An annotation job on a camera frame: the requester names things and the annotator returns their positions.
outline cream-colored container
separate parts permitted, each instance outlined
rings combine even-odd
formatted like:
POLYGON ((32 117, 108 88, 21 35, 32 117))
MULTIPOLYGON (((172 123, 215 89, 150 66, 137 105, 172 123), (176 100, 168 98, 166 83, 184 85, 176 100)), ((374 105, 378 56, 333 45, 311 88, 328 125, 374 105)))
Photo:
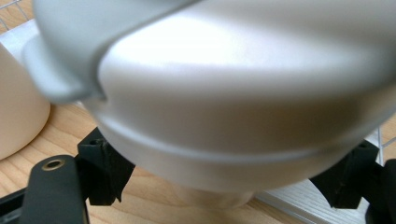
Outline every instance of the cream-colored container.
POLYGON ((50 103, 24 68, 0 44, 0 160, 32 141, 50 114, 50 103))

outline wire grid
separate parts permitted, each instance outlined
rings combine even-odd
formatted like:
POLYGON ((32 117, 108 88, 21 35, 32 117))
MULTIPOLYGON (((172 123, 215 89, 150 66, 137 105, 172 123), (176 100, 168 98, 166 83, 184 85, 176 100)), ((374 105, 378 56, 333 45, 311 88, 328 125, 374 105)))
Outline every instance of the wire grid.
POLYGON ((0 34, 30 20, 21 7, 22 1, 27 2, 27 0, 0 0, 0 34))

